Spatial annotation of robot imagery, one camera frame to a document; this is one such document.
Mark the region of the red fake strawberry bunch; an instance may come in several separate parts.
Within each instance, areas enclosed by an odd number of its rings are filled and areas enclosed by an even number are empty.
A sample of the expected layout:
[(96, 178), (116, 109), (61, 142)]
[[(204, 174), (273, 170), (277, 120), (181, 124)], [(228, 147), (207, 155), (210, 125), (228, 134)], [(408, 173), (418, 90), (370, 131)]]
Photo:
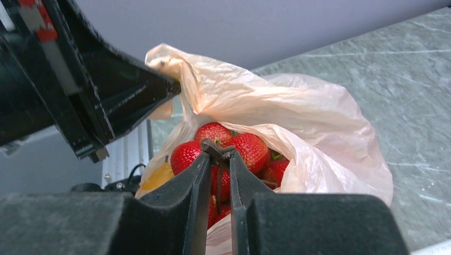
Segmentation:
[[(215, 144), (226, 147), (235, 146), (246, 167), (262, 180), (270, 189), (281, 186), (283, 174), (289, 164), (282, 154), (271, 150), (257, 135), (251, 133), (234, 134), (218, 122), (202, 125), (195, 133), (194, 139), (178, 145), (170, 156), (170, 166), (174, 175), (180, 174), (200, 155), (201, 141), (210, 139)], [(211, 198), (208, 212), (208, 225), (231, 213), (230, 174), (223, 171), (220, 179), (219, 166), (211, 167)]]

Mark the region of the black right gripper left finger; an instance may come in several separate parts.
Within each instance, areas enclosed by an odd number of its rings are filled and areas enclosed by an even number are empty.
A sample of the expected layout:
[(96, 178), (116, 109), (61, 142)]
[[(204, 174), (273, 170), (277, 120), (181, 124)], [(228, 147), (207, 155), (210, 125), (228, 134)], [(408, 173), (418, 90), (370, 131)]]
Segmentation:
[(180, 174), (140, 201), (150, 208), (150, 254), (205, 254), (211, 159), (201, 153)]

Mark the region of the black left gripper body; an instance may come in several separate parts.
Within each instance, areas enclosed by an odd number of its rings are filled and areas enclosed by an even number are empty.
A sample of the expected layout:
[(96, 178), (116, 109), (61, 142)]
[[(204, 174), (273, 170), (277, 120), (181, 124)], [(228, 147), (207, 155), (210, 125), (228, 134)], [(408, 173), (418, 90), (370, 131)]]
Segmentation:
[(63, 7), (68, 1), (1, 1), (1, 146), (57, 128), (75, 155), (108, 156), (101, 109)]

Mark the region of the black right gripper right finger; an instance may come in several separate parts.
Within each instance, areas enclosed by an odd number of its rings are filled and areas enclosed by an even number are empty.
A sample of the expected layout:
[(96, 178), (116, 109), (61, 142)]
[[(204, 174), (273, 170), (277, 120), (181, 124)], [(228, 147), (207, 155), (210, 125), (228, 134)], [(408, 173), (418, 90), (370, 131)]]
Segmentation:
[(273, 190), (247, 168), (238, 151), (231, 152), (229, 165), (232, 253), (249, 254), (247, 209), (256, 193), (272, 193)]

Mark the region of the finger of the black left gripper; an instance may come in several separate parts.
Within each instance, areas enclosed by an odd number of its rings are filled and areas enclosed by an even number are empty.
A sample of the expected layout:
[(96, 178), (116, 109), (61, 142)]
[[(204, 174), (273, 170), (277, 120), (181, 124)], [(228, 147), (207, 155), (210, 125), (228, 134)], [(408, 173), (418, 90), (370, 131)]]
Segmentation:
[(108, 43), (75, 1), (59, 1), (94, 90), (94, 109), (114, 141), (136, 128), (163, 103), (181, 93), (180, 82)]

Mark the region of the peach plastic bag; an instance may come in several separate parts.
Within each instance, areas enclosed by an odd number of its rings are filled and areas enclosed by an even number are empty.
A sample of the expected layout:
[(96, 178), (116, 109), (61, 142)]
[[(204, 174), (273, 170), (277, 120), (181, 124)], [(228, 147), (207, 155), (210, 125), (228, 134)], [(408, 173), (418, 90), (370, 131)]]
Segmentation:
[(260, 136), (289, 160), (281, 187), (251, 191), (246, 206), (249, 254), (407, 254), (389, 210), (392, 174), (373, 126), (342, 86), (303, 74), (259, 77), (230, 63), (161, 44), (146, 64), (181, 82), (182, 121), (144, 170), (216, 120)]

